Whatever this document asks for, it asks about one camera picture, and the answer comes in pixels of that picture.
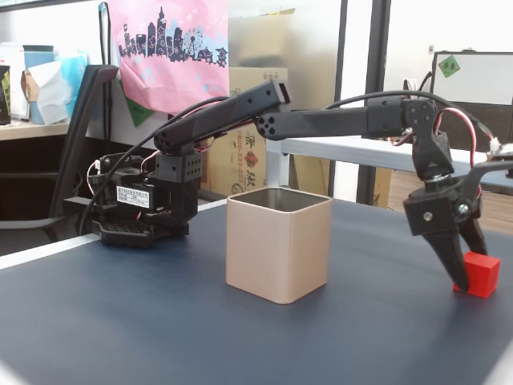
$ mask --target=wooden shelf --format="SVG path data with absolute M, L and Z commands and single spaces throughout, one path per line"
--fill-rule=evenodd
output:
M 68 122 L 56 124 L 33 124 L 32 122 L 18 122 L 16 120 L 13 120 L 13 123 L 14 124 L 7 126 L 0 126 L 0 140 L 66 135 L 67 128 L 70 125 Z

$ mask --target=chair backrest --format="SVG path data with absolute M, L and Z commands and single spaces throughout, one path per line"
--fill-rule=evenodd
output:
M 83 143 L 91 119 L 91 110 L 96 104 L 102 86 L 112 81 L 117 73 L 118 67 L 116 66 L 94 65 L 86 67 L 75 109 L 71 116 L 70 127 L 64 141 L 59 174 L 51 198 L 49 217 L 62 215 L 63 201 L 73 196 L 73 187 L 82 156 Z

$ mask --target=red cube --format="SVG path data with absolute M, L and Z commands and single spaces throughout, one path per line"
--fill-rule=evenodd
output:
M 500 259 L 469 251 L 463 255 L 469 289 L 467 294 L 487 298 L 495 291 L 499 276 Z

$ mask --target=green sticker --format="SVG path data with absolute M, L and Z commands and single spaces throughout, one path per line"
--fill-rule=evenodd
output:
M 453 55 L 449 56 L 447 59 L 438 63 L 438 66 L 440 67 L 443 75 L 446 78 L 454 75 L 456 72 L 458 72 L 461 69 Z
M 123 90 L 123 84 L 121 83 L 121 80 L 119 81 L 119 85 L 121 86 L 121 90 Z M 127 101 L 128 111 L 130 112 L 131 119 L 136 127 L 138 127 L 154 112 L 152 110 L 148 110 L 147 108 L 141 106 L 126 96 L 125 100 Z

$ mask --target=dark blue table surface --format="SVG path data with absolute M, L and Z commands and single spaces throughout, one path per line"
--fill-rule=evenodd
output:
M 328 285 L 281 306 L 224 283 L 225 220 L 1 270 L 0 359 L 34 385 L 479 384 L 513 337 L 510 237 L 487 234 L 499 285 L 472 298 L 404 215 L 337 202 Z

